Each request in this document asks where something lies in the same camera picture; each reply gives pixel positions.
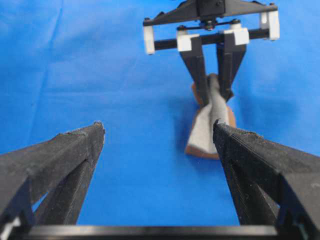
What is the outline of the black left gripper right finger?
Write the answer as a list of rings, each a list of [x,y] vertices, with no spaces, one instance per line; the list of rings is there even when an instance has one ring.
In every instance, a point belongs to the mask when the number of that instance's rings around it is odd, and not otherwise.
[[[320,225],[320,159],[224,123],[213,142],[242,225]]]

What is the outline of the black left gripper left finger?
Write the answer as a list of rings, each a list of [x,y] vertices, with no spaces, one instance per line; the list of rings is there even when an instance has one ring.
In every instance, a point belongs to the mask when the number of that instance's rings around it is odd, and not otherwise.
[[[0,224],[74,225],[104,146],[101,122],[0,156]]]

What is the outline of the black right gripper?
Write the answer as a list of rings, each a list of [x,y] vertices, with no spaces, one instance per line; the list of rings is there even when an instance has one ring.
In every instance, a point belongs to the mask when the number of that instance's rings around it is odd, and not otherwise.
[[[280,38],[278,7],[274,4],[262,4],[244,0],[186,0],[176,9],[167,13],[160,12],[155,18],[145,18],[143,34],[145,51],[153,55],[160,44],[170,44],[170,40],[155,41],[153,26],[189,21],[200,21],[197,27],[180,26],[177,28],[177,48],[195,84],[195,90],[202,106],[208,104],[208,82],[202,39],[199,34],[188,34],[188,30],[213,30],[216,26],[230,25],[222,31],[223,41],[216,44],[218,60],[218,82],[221,96],[228,101],[233,97],[232,84],[242,63],[252,30],[242,28],[236,21],[217,22],[217,18],[259,14],[259,31],[266,31],[267,39]]]

